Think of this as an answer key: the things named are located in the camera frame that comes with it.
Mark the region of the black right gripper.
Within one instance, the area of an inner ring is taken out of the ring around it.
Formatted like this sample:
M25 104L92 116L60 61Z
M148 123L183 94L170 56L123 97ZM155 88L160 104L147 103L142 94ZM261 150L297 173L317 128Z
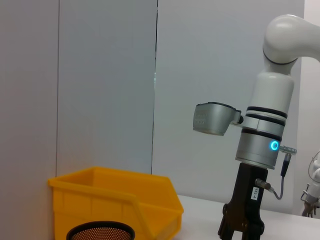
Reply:
M257 179L266 181L268 170L241 163L234 185L232 198L222 208L222 220L218 229L221 240L232 240L232 226L242 226L242 240L260 240L265 224L260 217L264 189L256 186Z

